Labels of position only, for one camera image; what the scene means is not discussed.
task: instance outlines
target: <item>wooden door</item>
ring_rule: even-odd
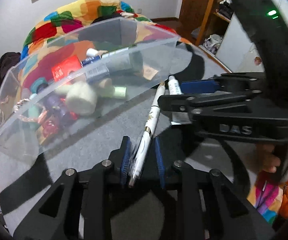
[[[208,0],[183,0],[180,21],[183,27],[191,32],[201,26]]]

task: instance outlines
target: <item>transparent plastic box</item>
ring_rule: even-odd
[[[35,159],[166,80],[178,38],[119,17],[52,40],[12,67],[3,80],[0,151]],[[103,54],[81,67],[88,48],[118,53]],[[15,151],[18,144],[25,144],[26,150]]]

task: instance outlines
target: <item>wooden floor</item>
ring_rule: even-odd
[[[191,31],[185,29],[185,27],[183,26],[183,24],[180,22],[180,20],[171,20],[171,21],[162,21],[162,22],[157,22],[158,24],[161,25],[165,25],[167,27],[170,27],[174,30],[176,30],[176,32],[182,36],[183,38],[189,40],[191,43],[195,44],[196,39],[194,39],[191,36]]]

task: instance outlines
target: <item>green led light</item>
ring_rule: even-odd
[[[272,16],[272,15],[274,15],[274,14],[276,14],[277,12],[275,11],[275,10],[272,10],[272,11],[270,11],[270,12],[268,12],[268,15],[269,16]]]

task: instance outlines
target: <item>white pen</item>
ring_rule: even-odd
[[[158,117],[160,115],[160,108],[158,106],[157,100],[160,96],[165,94],[165,82],[161,82],[157,88],[153,104],[148,114],[148,119],[146,121],[142,139],[139,145],[139,148],[135,154],[134,165],[130,173],[129,186],[133,187],[136,179],[141,175],[143,165],[146,158],[146,153],[148,151],[151,139],[154,135]]]

